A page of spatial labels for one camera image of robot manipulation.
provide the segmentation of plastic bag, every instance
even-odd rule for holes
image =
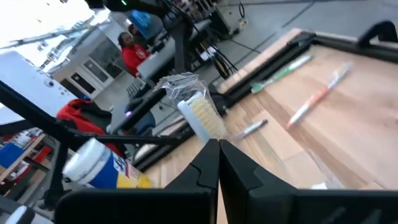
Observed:
[[[225,137],[224,121],[216,110],[206,82],[199,76],[183,73],[163,77],[154,90],[164,88],[195,134],[206,143],[209,139]]]

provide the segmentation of floor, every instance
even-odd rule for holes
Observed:
[[[238,26],[241,18],[238,2],[224,0],[218,5],[232,28]],[[371,25],[382,20],[388,19],[398,25],[397,0],[242,0],[242,3],[248,23],[233,38],[237,43],[226,40],[218,44],[238,69],[294,27],[359,37]],[[217,84],[223,80],[211,65],[201,68],[197,74],[208,83]],[[97,97],[97,103],[109,108],[121,91],[124,93],[125,88],[121,88],[121,85],[129,83],[126,79],[131,77],[117,80],[114,86]],[[151,110],[157,123],[154,133],[178,116],[167,97],[162,102]]]

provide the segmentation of marker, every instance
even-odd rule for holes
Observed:
[[[256,124],[252,124],[248,128],[246,128],[241,134],[237,135],[236,138],[237,139],[245,138],[246,136],[248,136],[249,134],[257,131],[258,129],[260,129],[261,127],[263,127],[267,123],[268,123],[268,120],[264,119],[264,120],[262,120],[260,122],[257,122]]]
[[[302,65],[306,64],[307,62],[311,61],[313,58],[312,54],[307,54],[304,55],[303,57],[300,57],[296,61],[292,62],[288,67],[280,71],[279,73],[276,73],[274,76],[272,76],[270,79],[268,79],[265,82],[258,82],[258,83],[253,83],[251,92],[252,93],[259,93],[261,90],[263,90],[265,87],[277,82],[281,78],[285,77],[286,75],[290,74],[294,70],[300,68]]]
[[[318,91],[316,94],[313,94],[310,99],[308,99],[304,105],[298,109],[298,111],[292,116],[289,123],[287,124],[287,128],[290,128],[293,124],[295,124],[315,103],[320,101],[327,93],[330,92],[348,73],[351,69],[350,63],[345,63],[338,70],[334,72],[335,76],[330,81],[328,86],[324,87],[322,90]]]

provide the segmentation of yellow label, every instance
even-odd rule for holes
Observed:
[[[141,174],[138,177],[137,187],[138,188],[151,188],[152,187],[152,181],[150,181],[150,178],[148,178],[144,174]]]
[[[139,172],[136,168],[129,165],[129,177],[125,173],[119,172],[116,188],[151,188],[152,181],[146,175]]]

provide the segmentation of wooden table surface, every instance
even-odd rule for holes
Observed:
[[[220,91],[264,63],[301,30],[293,29],[226,80]],[[398,189],[398,65],[321,46],[314,59],[266,90],[248,95],[230,109],[225,124],[231,136],[248,125],[268,124],[241,142],[240,150],[268,171],[298,188],[326,182],[329,188]],[[286,124],[304,102],[352,62],[348,76],[301,122]],[[198,154],[194,136],[146,171],[166,186]],[[226,223],[219,194],[219,223]]]

